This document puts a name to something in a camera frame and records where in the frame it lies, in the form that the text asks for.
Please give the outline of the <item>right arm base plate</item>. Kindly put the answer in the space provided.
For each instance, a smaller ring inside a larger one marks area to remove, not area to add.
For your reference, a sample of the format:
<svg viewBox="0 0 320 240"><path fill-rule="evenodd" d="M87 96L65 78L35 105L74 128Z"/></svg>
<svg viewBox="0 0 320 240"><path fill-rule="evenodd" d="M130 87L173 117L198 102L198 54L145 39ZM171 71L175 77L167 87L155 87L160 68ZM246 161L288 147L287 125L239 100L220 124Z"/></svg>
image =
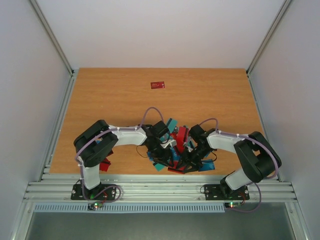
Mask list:
<svg viewBox="0 0 320 240"><path fill-rule="evenodd" d="M203 185L203 192L207 201L240 201L249 200L249 190L246 185L232 190L223 188L220 184L205 184Z"/></svg>

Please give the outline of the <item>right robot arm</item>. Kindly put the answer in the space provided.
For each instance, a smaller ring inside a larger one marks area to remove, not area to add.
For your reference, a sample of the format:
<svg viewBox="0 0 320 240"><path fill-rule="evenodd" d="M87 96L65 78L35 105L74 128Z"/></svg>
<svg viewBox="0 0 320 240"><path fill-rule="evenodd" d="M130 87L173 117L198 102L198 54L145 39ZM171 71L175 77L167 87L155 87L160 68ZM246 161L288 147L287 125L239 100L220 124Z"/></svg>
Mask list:
<svg viewBox="0 0 320 240"><path fill-rule="evenodd" d="M239 189L250 183L259 183L276 176L282 165L280 157L259 131L251 134L223 132L215 128L205 131L199 124L193 126L189 136L196 147L185 149L179 165L184 172L195 172L203 166L202 160L214 150L224 150L237 155L241 168L220 180L219 188L224 198L234 197Z"/></svg>

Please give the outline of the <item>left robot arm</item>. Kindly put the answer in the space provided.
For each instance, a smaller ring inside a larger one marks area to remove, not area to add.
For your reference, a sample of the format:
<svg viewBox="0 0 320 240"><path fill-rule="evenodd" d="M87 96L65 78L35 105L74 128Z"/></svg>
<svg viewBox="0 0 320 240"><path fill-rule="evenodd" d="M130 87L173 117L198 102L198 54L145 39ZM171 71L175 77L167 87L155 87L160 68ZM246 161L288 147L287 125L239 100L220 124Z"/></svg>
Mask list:
<svg viewBox="0 0 320 240"><path fill-rule="evenodd" d="M177 145L176 140L168 138L169 129L163 121L154 125L139 124L118 127L108 125L105 120L98 120L73 142L75 160L80 166L83 182L83 194L89 199L96 199L101 193L100 163L118 146L145 146L153 161L164 166L173 166L171 149Z"/></svg>

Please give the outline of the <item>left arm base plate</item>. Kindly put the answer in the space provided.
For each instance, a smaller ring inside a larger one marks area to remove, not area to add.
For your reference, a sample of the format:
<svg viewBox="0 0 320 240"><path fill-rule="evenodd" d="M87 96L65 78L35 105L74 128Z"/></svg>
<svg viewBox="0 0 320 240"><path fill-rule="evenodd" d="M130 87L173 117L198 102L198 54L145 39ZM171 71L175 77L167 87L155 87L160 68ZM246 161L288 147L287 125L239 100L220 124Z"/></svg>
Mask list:
<svg viewBox="0 0 320 240"><path fill-rule="evenodd" d="M118 193L119 190L115 185L101 183L92 189L87 189L79 183L73 185L70 199L74 201L114 201Z"/></svg>

